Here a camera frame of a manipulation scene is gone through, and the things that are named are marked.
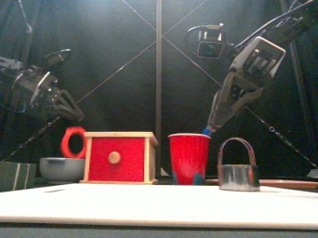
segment red plastic cup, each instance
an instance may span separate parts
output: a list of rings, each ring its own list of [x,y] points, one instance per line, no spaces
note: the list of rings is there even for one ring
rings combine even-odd
[[[210,137],[178,133],[169,136],[173,184],[202,185],[209,157]]]

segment stainless steel can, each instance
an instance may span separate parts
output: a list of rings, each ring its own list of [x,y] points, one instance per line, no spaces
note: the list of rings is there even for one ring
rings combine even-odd
[[[222,154],[224,147],[230,140],[240,141],[248,151],[250,157],[249,165],[224,165],[222,164]],[[242,138],[230,138],[222,145],[220,149],[218,156],[218,179],[220,179],[220,189],[228,191],[260,191],[260,180],[258,180],[258,167],[257,159],[253,146]]]

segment black backdrop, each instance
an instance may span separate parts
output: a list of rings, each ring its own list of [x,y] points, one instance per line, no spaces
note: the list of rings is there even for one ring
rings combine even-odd
[[[23,0],[27,22],[34,23],[29,64],[41,64],[42,56],[51,52],[73,49],[70,61],[53,74],[86,117],[81,122],[61,119],[10,160],[38,164],[42,157],[62,156],[61,141],[69,126],[83,126],[87,131],[152,131],[161,143],[157,159],[170,173],[169,134],[202,132],[232,63],[228,59],[197,58],[186,48],[186,31],[198,25],[224,23],[228,40],[237,44],[283,13],[283,2],[165,0],[160,10],[156,0]],[[0,24],[0,56],[21,60],[27,26],[19,1],[2,1]],[[160,26],[161,51],[156,44]],[[254,146],[262,177],[304,177],[309,173],[313,167],[266,124],[318,164],[317,33],[316,27],[296,42],[304,82],[295,76],[288,49],[272,88],[249,106],[252,112],[242,112],[213,135],[209,175],[217,175],[218,149],[232,137],[248,139]],[[10,90],[9,80],[3,79],[0,86],[2,105],[19,111],[19,93]],[[14,113],[5,107],[0,113],[0,154],[6,158],[53,118]],[[234,163],[246,162],[242,146],[229,144],[228,157]]]

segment metal pole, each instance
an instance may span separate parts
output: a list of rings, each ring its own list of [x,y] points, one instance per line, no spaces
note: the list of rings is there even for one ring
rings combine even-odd
[[[288,2],[287,0],[280,0],[281,1],[281,7],[283,7],[283,12],[288,12],[289,7],[288,7]],[[309,138],[309,146],[313,148],[313,158],[316,160],[318,159],[318,152],[317,152],[317,147],[318,144],[315,139],[315,134],[313,134],[313,122],[311,118],[311,113],[309,113],[309,100],[307,97],[307,89],[305,89],[305,78],[303,74],[303,69],[301,69],[301,64],[300,64],[300,58],[297,54],[297,46],[296,43],[291,43],[291,52],[292,52],[292,64],[293,64],[293,70],[295,70],[295,77],[296,77],[296,83],[297,83],[297,88],[299,88],[299,94],[300,94],[300,99],[301,99],[301,107],[303,107],[303,113],[305,117],[305,129],[307,129],[307,134]]]
[[[157,97],[156,97],[156,137],[158,139],[156,154],[156,175],[161,176],[162,168],[162,0],[157,0]]]

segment red box face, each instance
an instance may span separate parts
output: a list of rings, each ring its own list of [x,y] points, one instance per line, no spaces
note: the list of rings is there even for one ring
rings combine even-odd
[[[144,181],[145,143],[142,138],[93,138],[89,180]],[[121,161],[113,164],[111,152],[121,154]]]

